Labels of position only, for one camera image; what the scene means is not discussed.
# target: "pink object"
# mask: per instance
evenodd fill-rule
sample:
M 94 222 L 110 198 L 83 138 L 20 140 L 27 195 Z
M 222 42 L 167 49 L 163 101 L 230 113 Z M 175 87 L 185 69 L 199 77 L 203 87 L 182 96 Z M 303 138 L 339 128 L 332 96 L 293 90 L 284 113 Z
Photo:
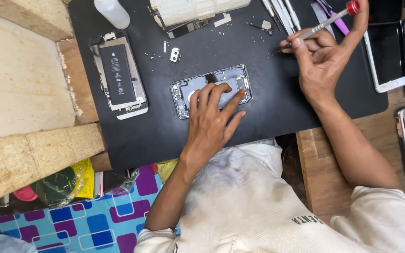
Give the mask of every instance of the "pink object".
M 38 195 L 32 190 L 31 186 L 25 186 L 13 192 L 15 197 L 21 201 L 32 201 L 38 198 Z

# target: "black repair mat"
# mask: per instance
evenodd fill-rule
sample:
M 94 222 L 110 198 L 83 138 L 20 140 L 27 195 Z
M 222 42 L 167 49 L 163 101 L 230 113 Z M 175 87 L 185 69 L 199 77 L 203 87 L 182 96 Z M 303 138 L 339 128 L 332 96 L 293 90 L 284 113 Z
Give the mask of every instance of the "black repair mat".
M 312 1 L 300 1 L 300 4 L 292 2 L 301 26 L 317 25 Z M 214 26 L 215 21 L 223 18 L 218 14 L 207 26 L 174 40 L 169 40 L 149 15 L 148 0 L 120 2 L 131 16 L 126 31 L 149 102 L 149 112 L 125 120 L 117 119 L 110 110 L 87 46 L 88 39 L 116 29 L 95 9 L 93 1 L 73 0 L 68 5 L 112 168 L 126 169 L 177 158 L 187 140 L 188 119 L 178 118 L 170 84 L 238 64 L 245 64 L 248 69 L 253 100 L 239 106 L 238 110 L 246 110 L 247 115 L 227 146 L 320 126 L 299 88 L 295 58 L 273 56 L 278 42 L 287 34 L 275 30 L 269 36 L 249 25 L 252 16 L 271 21 L 261 0 L 252 0 L 248 7 L 230 11 L 232 21 L 227 24 Z M 329 3 L 340 11 L 346 2 Z M 343 20 L 352 27 L 352 17 Z M 335 26 L 333 29 L 338 41 L 343 38 Z M 169 41 L 166 53 L 164 41 Z M 173 47 L 182 53 L 180 62 L 169 60 Z M 156 60 L 149 60 L 152 52 Z M 388 107 L 387 94 L 374 90 L 363 42 L 338 81 L 336 97 L 352 118 L 383 112 Z

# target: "plastic bottle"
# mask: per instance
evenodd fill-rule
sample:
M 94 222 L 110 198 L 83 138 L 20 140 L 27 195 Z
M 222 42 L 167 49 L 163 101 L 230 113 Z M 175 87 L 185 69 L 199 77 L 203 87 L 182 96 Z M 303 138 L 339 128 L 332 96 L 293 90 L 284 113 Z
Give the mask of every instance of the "plastic bottle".
M 125 29 L 131 23 L 129 14 L 118 0 L 94 0 L 94 6 L 118 29 Z

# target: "forearm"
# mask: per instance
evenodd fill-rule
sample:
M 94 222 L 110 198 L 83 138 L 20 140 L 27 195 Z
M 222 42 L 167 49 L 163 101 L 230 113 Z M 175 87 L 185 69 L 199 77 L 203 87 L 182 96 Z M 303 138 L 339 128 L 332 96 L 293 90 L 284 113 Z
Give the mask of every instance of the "forearm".
M 148 212 L 145 228 L 151 231 L 176 228 L 188 190 L 196 176 L 187 169 L 188 166 L 184 159 L 179 159 Z
M 335 99 L 324 105 L 316 105 L 314 109 L 350 185 L 401 188 L 388 161 L 363 136 Z

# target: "yellow package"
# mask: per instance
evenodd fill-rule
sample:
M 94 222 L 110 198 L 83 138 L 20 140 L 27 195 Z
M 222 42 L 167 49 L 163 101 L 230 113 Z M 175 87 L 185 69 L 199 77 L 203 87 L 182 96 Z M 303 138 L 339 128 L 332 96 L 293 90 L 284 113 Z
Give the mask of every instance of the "yellow package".
M 90 158 L 71 165 L 71 168 L 73 169 L 74 174 L 78 175 L 78 172 L 81 174 L 81 177 L 76 179 L 76 185 L 79 184 L 79 181 L 85 182 L 82 189 L 76 195 L 76 198 L 93 198 L 94 171 Z

